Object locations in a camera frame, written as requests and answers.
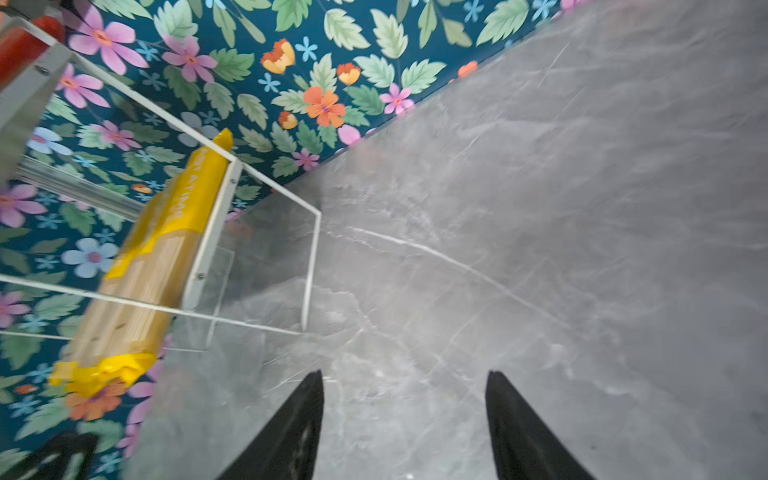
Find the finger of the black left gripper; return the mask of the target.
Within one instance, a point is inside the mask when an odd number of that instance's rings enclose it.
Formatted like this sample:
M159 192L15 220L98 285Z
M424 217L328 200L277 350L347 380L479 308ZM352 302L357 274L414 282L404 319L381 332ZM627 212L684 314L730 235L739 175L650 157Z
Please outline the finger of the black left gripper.
M55 435L41 448L27 455L1 474L2 480L50 479L67 477L77 458L73 479L85 480L95 456L99 436L93 433L65 431Z

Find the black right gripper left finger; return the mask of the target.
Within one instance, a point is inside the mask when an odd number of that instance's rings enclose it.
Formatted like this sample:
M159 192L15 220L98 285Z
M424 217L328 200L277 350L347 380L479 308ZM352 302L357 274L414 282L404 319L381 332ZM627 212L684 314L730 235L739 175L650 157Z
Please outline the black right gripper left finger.
M220 480L310 480L324 412L322 372L305 376Z

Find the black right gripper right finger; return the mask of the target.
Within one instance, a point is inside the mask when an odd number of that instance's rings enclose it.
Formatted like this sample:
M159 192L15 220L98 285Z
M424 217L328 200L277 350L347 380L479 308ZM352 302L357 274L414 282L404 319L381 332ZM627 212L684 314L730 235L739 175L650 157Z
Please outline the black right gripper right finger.
M498 478L593 480L500 371L488 373L485 406Z

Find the yellow pasta pack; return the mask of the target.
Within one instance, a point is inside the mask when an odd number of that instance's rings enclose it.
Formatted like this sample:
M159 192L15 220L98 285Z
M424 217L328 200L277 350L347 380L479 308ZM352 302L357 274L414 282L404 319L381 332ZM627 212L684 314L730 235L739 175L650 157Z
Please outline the yellow pasta pack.
M91 398L113 383L130 386L153 367L229 164L200 147L146 204L99 286L104 297L89 303L51 385Z

